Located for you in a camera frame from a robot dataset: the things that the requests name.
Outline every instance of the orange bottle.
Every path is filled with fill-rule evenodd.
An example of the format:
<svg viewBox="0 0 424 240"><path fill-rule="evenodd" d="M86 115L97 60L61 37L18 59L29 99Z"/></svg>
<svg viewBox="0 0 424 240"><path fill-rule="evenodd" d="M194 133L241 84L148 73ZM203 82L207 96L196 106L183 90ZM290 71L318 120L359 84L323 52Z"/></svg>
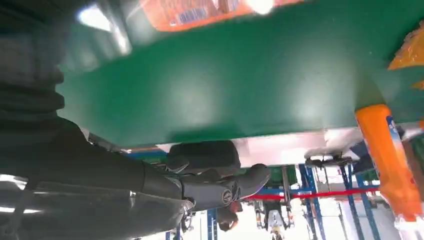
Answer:
<svg viewBox="0 0 424 240"><path fill-rule="evenodd" d="M395 216L415 222L423 213L420 193L389 108L384 104L373 105L356 111L355 115L379 171L382 196Z"/></svg>
<svg viewBox="0 0 424 240"><path fill-rule="evenodd" d="M298 2L303 0L140 0L151 25L161 32L185 31L252 14L257 12L255 6L272 8Z"/></svg>

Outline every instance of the red rope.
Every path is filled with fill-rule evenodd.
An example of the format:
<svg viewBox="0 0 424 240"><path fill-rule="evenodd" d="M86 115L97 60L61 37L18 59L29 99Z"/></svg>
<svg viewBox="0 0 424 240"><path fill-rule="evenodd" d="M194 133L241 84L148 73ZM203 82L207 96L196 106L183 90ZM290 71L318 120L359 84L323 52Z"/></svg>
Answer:
<svg viewBox="0 0 424 240"><path fill-rule="evenodd" d="M367 192L375 192L378 191L378 188L356 188L345 191L328 191L328 192L317 192L317 193L297 193L291 195L292 199L308 199L308 198L322 198L322 197L330 197L330 196L345 196L352 194L363 194ZM256 200L280 200L284 199L284 196L275 195L275 194L256 194L248 197L248 199L256 199Z"/></svg>

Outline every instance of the orange package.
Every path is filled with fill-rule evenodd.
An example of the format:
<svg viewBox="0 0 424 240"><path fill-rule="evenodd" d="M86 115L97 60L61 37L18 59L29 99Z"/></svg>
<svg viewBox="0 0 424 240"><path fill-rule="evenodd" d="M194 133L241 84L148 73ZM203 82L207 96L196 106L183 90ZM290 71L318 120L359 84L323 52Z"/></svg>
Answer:
<svg viewBox="0 0 424 240"><path fill-rule="evenodd" d="M389 70L424 66L424 21L419 25L420 28L405 37L405 43L388 66Z"/></svg>
<svg viewBox="0 0 424 240"><path fill-rule="evenodd" d="M381 195L395 216L415 222L423 214L421 194L389 108L372 105L359 109L355 116L379 172Z"/></svg>
<svg viewBox="0 0 424 240"><path fill-rule="evenodd" d="M303 0L140 0L151 25L161 32L179 32L237 16L266 14L273 7Z"/></svg>
<svg viewBox="0 0 424 240"><path fill-rule="evenodd" d="M424 80L415 83L414 85L412 85L412 87L414 89L424 90Z"/></svg>

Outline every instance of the green table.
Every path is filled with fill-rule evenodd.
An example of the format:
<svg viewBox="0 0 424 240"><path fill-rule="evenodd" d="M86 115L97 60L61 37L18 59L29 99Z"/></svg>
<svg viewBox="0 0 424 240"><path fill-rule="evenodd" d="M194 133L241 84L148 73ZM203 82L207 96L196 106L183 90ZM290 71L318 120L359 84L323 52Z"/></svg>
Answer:
<svg viewBox="0 0 424 240"><path fill-rule="evenodd" d="M386 68L423 17L422 0L310 0L166 33L140 10L124 24L128 56L75 25L60 115L126 147L350 127L378 103L414 122L424 67Z"/></svg>

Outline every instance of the blue frame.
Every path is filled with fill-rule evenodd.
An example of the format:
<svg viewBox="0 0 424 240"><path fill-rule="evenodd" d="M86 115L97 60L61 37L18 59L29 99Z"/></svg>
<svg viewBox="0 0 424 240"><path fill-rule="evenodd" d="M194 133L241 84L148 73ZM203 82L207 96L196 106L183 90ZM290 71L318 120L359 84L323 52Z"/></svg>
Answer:
<svg viewBox="0 0 424 240"><path fill-rule="evenodd" d="M340 166L341 176L343 178L344 187L346 190L353 189L352 187L352 168L348 166L349 176L346 174L345 166ZM355 206L354 197L352 195L347 195L347 200L349 202L350 211L352 212L353 222L355 224L356 233L359 240L365 240L364 233L362 232L361 223L359 221L358 211Z"/></svg>
<svg viewBox="0 0 424 240"><path fill-rule="evenodd" d="M314 180L314 172L312 172L312 168L307 167L307 178L309 182L309 187L311 188L311 192L313 194L317 193L317 187L315 186ZM326 240L326 233L324 231L324 223L323 223L323 215L321 215L321 207L320 202L317 197L313 198L313 204L315 205L315 213L316 213L316 221L318 222L319 231L321 232L322 240Z"/></svg>
<svg viewBox="0 0 424 240"><path fill-rule="evenodd" d="M216 208L207 210L207 240L218 240Z"/></svg>
<svg viewBox="0 0 424 240"><path fill-rule="evenodd" d="M308 188L308 173L306 171L304 164L299 164L299 171L301 175L302 187ZM309 198L305 199L306 210L307 210L307 220L309 222L310 230L312 232L313 240L318 240L317 231L315 229L314 215L312 213L311 200Z"/></svg>
<svg viewBox="0 0 424 240"><path fill-rule="evenodd" d="M181 223L178 224L178 226L176 227L176 240L180 240L181 239Z"/></svg>
<svg viewBox="0 0 424 240"><path fill-rule="evenodd" d="M367 187L364 185L364 178L362 177L361 174L356 174L355 177L356 177L356 181L359 188ZM371 208L370 200L368 199L368 196L366 193L361 193L360 197L362 198L363 207L365 208L366 218L368 219L369 226L371 227L372 236L374 237L374 240L381 240L379 229L377 228L376 220L374 219L374 214Z"/></svg>
<svg viewBox="0 0 424 240"><path fill-rule="evenodd" d="M132 159L141 159L141 158L161 158L166 157L167 153L162 150L154 151L143 151L143 152L132 152L126 153L126 155Z"/></svg>

